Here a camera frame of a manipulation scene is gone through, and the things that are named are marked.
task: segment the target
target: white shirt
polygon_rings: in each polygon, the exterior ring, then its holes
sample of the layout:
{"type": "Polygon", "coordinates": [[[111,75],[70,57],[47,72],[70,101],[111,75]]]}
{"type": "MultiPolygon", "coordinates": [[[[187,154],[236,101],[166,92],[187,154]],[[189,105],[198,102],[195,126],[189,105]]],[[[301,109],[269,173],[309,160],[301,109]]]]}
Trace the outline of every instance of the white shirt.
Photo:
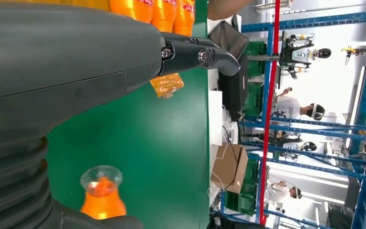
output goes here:
{"type": "Polygon", "coordinates": [[[272,109],[271,117],[299,119],[301,106],[297,99],[287,96],[277,98],[277,103],[272,109]]]}
{"type": "Polygon", "coordinates": [[[280,185],[271,185],[268,182],[268,187],[264,191],[264,200],[269,203],[282,203],[290,196],[290,189],[280,185]]]}

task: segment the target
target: person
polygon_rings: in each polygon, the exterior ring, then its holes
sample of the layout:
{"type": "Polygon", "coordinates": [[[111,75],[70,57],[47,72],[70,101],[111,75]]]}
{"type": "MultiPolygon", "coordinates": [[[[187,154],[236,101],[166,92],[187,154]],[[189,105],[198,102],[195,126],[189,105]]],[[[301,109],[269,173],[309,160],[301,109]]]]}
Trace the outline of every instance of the person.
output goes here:
{"type": "Polygon", "coordinates": [[[300,199],[302,197],[301,190],[298,187],[287,188],[285,181],[279,183],[267,182],[267,187],[264,191],[264,201],[267,203],[283,203],[286,198],[292,197],[300,199]]]}
{"type": "Polygon", "coordinates": [[[207,17],[210,20],[221,20],[236,14],[253,0],[210,0],[207,17]]]}
{"type": "Polygon", "coordinates": [[[301,107],[296,98],[285,96],[292,90],[289,87],[277,96],[277,102],[272,108],[271,117],[299,119],[302,115],[307,115],[317,121],[321,120],[325,114],[325,109],[315,103],[301,107]]]}

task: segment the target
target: cardboard box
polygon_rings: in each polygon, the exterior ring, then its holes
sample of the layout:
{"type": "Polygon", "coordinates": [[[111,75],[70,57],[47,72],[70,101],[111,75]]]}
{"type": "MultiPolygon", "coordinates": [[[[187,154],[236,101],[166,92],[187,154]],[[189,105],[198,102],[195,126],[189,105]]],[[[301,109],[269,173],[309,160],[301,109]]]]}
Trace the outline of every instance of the cardboard box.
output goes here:
{"type": "Polygon", "coordinates": [[[211,181],[226,191],[240,193],[248,160],[246,149],[241,145],[232,145],[232,149],[228,145],[224,154],[225,146],[223,144],[218,148],[211,181]]]}

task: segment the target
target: orange bottle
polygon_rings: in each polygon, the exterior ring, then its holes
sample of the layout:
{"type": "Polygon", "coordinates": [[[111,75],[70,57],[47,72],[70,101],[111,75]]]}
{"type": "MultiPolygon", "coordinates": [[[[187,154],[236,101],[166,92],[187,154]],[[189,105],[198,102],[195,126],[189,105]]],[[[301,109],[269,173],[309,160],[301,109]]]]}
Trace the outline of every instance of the orange bottle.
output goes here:
{"type": "Polygon", "coordinates": [[[110,5],[108,0],[67,0],[68,5],[89,7],[105,11],[110,11],[110,5]]]}
{"type": "Polygon", "coordinates": [[[109,0],[111,12],[150,23],[152,20],[153,0],[109,0]]]}
{"type": "Polygon", "coordinates": [[[177,0],[177,16],[173,24],[173,32],[191,36],[195,19],[195,0],[177,0]]]}
{"type": "Polygon", "coordinates": [[[122,173],[111,166],[98,166],[86,171],[81,177],[81,184],[86,190],[81,212],[94,219],[126,215],[118,190],[121,181],[122,173]]]}
{"type": "Polygon", "coordinates": [[[172,32],[177,0],[155,0],[151,24],[159,31],[172,32]]]}

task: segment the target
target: green plastic crate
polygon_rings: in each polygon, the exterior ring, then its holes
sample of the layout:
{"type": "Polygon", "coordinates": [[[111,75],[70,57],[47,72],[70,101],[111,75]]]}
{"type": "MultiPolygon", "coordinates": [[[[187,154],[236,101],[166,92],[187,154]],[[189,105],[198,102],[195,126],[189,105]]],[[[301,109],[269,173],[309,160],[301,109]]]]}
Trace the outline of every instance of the green plastic crate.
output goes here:
{"type": "Polygon", "coordinates": [[[256,209],[256,195],[225,192],[225,207],[247,215],[253,215],[256,209]]]}
{"type": "MultiPolygon", "coordinates": [[[[247,56],[258,56],[267,54],[267,45],[264,42],[249,42],[246,47],[247,56]]],[[[266,68],[265,61],[249,61],[247,69],[248,76],[255,77],[264,74],[266,68]]]]}
{"type": "Polygon", "coordinates": [[[244,179],[251,180],[252,182],[256,182],[257,180],[257,170],[258,170],[258,163],[256,160],[248,160],[246,165],[246,171],[244,175],[244,179]]]}
{"type": "Polygon", "coordinates": [[[248,94],[245,101],[244,109],[246,116],[259,117],[262,112],[262,84],[261,83],[249,83],[248,94]]]}
{"type": "Polygon", "coordinates": [[[225,207],[232,211],[238,211],[239,207],[239,194],[226,191],[225,192],[225,207]]]}
{"type": "Polygon", "coordinates": [[[256,210],[256,195],[239,194],[238,212],[253,215],[256,210]]]}
{"type": "Polygon", "coordinates": [[[250,180],[244,180],[241,188],[241,194],[254,195],[257,194],[257,184],[250,182],[250,180]]]}

